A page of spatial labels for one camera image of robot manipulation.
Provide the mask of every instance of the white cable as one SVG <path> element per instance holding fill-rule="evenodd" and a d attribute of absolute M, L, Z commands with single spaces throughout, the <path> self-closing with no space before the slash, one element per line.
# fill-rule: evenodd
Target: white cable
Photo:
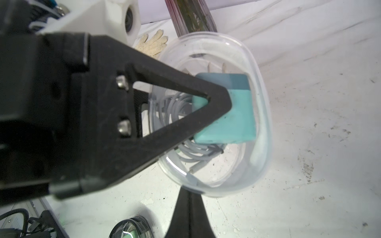
<path fill-rule="evenodd" d="M 56 15 L 59 18 L 62 17 L 60 14 L 56 13 L 53 9 L 51 9 L 50 7 L 45 6 L 44 4 L 42 4 L 40 2 L 37 2 L 35 0 L 27 0 L 27 1 L 28 1 L 28 3 L 30 5 L 38 6 L 38 7 L 42 8 L 42 9 L 44 9 L 44 10 L 50 12 L 50 13 L 53 13 L 54 15 Z"/>
<path fill-rule="evenodd" d="M 37 27 L 46 27 L 46 23 L 45 22 L 42 22 L 42 21 L 32 21 L 31 23 L 29 23 L 29 29 L 32 29 L 33 27 L 37 26 Z"/>

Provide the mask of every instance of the clear plastic container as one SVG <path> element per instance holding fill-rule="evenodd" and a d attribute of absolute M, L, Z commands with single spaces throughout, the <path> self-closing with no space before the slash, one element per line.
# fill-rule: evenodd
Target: clear plastic container
<path fill-rule="evenodd" d="M 236 193 L 252 186 L 266 171 L 272 150 L 269 100 L 258 65 L 247 47 L 230 36 L 196 32 L 174 40 L 161 53 L 160 61 L 195 76 L 198 73 L 240 73 L 248 77 L 256 124 L 256 139 L 223 145 L 224 153 L 205 162 L 194 172 L 194 165 L 180 159 L 179 148 L 159 159 L 162 170 L 185 188 L 212 197 Z M 158 86 L 149 95 L 150 132 L 160 129 L 157 105 L 177 91 Z"/>

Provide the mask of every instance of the white plastic part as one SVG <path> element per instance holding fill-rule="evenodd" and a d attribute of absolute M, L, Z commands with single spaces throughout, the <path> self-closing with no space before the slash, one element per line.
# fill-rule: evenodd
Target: white plastic part
<path fill-rule="evenodd" d="M 38 34 L 50 32 L 88 32 L 91 35 L 108 35 L 132 46 L 140 30 L 140 13 L 137 0 L 58 1 L 70 13 L 48 24 Z M 125 19 L 128 9 L 133 14 L 133 24 L 126 32 Z"/>

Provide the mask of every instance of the teal sponge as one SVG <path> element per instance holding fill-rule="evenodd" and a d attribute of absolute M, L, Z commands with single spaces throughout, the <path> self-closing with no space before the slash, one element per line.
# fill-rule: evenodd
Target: teal sponge
<path fill-rule="evenodd" d="M 256 138 L 253 98 L 247 76 L 236 73 L 199 73 L 197 78 L 227 89 L 232 108 L 194 136 L 198 144 L 238 144 Z M 208 104 L 203 97 L 192 97 L 192 111 Z"/>

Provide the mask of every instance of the black bracket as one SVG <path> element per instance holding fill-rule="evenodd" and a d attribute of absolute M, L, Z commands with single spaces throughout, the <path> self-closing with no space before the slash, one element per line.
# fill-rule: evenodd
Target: black bracket
<path fill-rule="evenodd" d="M 200 194 L 180 189 L 165 238 L 215 238 Z"/>
<path fill-rule="evenodd" d="M 47 228 L 53 228 L 53 230 L 56 232 L 57 238 L 69 238 L 68 234 L 65 232 L 59 221 L 57 220 L 56 216 L 53 214 L 50 210 L 45 210 L 41 213 L 40 217 L 38 218 L 38 221 L 44 225 L 45 229 Z"/>
<path fill-rule="evenodd" d="M 5 78 L 1 89 L 11 92 L 0 99 L 12 103 L 0 106 L 0 154 L 9 170 L 0 174 L 5 203 L 48 192 L 66 198 L 117 184 L 231 109 L 224 87 L 177 71 L 107 36 L 4 35 L 0 42 L 8 42 L 2 56 L 18 62 L 15 78 L 15 65 L 0 61 Z M 118 87 L 116 78 L 121 75 L 129 90 Z M 205 97 L 209 103 L 143 137 L 141 105 L 148 102 L 148 94 L 133 89 L 137 81 Z M 26 82 L 34 86 L 26 88 Z M 22 101 L 14 100 L 19 87 L 27 92 Z M 122 120 L 131 124 L 128 136 L 117 129 Z M 23 187 L 28 189 L 20 194 Z"/>

